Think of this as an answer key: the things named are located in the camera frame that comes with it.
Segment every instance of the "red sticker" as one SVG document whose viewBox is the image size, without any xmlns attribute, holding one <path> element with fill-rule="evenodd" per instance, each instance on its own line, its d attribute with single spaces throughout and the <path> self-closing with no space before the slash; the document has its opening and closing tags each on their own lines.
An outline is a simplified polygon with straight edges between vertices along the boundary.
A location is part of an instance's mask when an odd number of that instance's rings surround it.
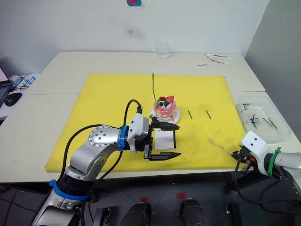
<svg viewBox="0 0 301 226">
<path fill-rule="evenodd" d="M 148 202 L 149 202 L 149 198 L 147 198 L 147 197 L 142 197 L 142 198 L 140 199 L 140 202 L 148 203 Z"/>
<path fill-rule="evenodd" d="M 185 192 L 183 193 L 177 193 L 177 199 L 185 199 Z"/>
</svg>

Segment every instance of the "keyboard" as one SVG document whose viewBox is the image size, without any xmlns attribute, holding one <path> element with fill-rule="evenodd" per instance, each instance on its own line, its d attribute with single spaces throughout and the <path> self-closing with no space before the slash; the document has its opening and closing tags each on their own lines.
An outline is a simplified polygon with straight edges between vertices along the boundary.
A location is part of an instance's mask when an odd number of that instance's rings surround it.
<svg viewBox="0 0 301 226">
<path fill-rule="evenodd" d="M 0 107 L 3 104 L 5 98 L 8 96 L 10 86 L 0 87 Z"/>
</svg>

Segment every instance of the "yellow cutting board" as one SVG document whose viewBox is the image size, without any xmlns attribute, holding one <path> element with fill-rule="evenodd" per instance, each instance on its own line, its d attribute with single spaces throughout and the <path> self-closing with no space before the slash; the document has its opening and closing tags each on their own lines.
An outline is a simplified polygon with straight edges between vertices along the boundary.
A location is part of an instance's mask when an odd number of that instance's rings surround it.
<svg viewBox="0 0 301 226">
<path fill-rule="evenodd" d="M 230 151 L 237 151 L 245 134 L 225 79 L 221 76 L 155 75 L 154 89 L 156 98 L 174 95 L 181 117 L 177 122 L 180 129 L 175 133 L 176 149 L 172 151 L 182 154 L 167 161 L 149 161 L 143 159 L 142 152 L 124 151 L 114 171 L 234 169 L 236 161 L 231 155 L 208 141 L 211 139 Z M 130 99 L 137 99 L 143 106 L 143 115 L 149 116 L 154 103 L 151 75 L 90 74 L 45 166 L 46 171 L 60 172 L 66 143 L 80 128 L 90 124 L 122 126 Z M 133 103 L 127 125 L 136 109 Z M 67 163 L 91 130 L 87 129 L 73 140 Z M 113 165 L 118 155 L 119 152 L 115 152 L 110 156 L 103 171 Z"/>
</svg>

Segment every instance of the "white plate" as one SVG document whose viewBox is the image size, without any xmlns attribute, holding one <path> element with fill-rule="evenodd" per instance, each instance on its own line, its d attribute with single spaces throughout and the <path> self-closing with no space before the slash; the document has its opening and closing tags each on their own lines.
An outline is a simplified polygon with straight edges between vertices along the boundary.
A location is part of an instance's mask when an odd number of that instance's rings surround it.
<svg viewBox="0 0 301 226">
<path fill-rule="evenodd" d="M 166 122 L 170 122 L 170 123 L 176 124 L 178 122 L 178 120 L 180 119 L 181 114 L 180 114 L 179 108 L 177 108 L 175 111 L 176 111 L 176 115 L 175 115 L 175 118 L 174 118 L 173 121 L 172 120 L 162 120 L 162 119 L 159 119 L 159 118 L 157 118 L 157 120 L 159 120 L 159 121 L 166 121 Z M 156 116 L 154 108 L 151 109 L 150 115 L 151 114 L 152 114 L 152 116 Z"/>
</svg>

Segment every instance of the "laptop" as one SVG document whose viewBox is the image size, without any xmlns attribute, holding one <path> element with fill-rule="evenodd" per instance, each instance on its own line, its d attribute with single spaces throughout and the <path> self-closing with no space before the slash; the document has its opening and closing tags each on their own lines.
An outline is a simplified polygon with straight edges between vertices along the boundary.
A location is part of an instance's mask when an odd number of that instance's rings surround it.
<svg viewBox="0 0 301 226">
<path fill-rule="evenodd" d="M 8 96 L 9 91 L 11 90 L 12 85 L 4 72 L 0 68 L 0 107 L 3 104 L 5 98 Z"/>
</svg>

